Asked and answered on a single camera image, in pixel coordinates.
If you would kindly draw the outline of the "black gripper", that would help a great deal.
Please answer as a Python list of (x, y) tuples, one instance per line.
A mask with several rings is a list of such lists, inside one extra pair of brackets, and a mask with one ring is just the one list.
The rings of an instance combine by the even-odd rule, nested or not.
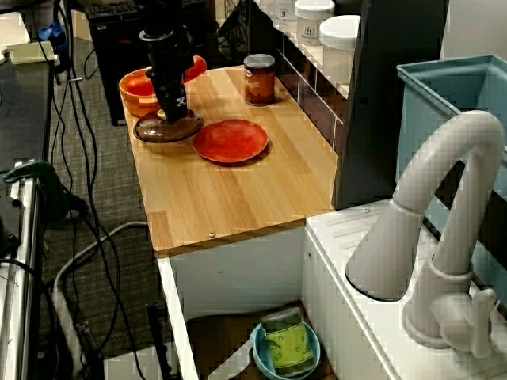
[(167, 122), (173, 123), (187, 114), (186, 92), (183, 78), (193, 66), (193, 39), (189, 33), (169, 33), (161, 36), (144, 34), (151, 72), (148, 78), (160, 110)]

